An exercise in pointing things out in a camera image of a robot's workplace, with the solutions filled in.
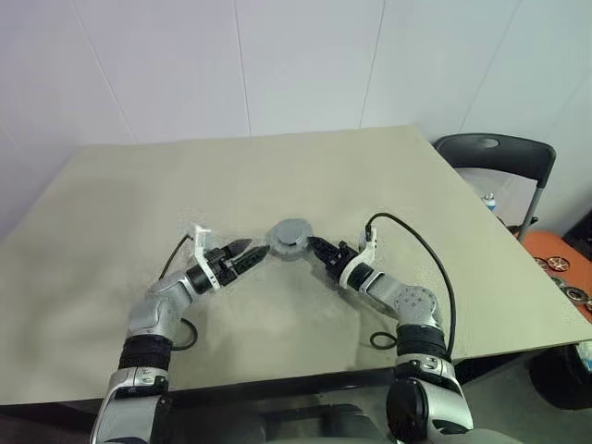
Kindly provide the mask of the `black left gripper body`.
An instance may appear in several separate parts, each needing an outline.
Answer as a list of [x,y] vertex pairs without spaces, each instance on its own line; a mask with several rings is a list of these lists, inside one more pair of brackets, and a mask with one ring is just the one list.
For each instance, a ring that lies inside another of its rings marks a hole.
[[230,260],[241,253],[238,247],[214,248],[205,254],[205,259],[219,283],[230,283],[238,275]]

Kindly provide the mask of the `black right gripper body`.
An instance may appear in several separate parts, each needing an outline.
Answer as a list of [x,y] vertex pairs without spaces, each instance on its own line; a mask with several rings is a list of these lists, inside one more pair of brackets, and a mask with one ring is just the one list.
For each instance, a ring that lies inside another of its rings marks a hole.
[[331,278],[340,278],[345,267],[357,256],[357,252],[347,242],[340,241],[334,247],[328,259],[328,275]]

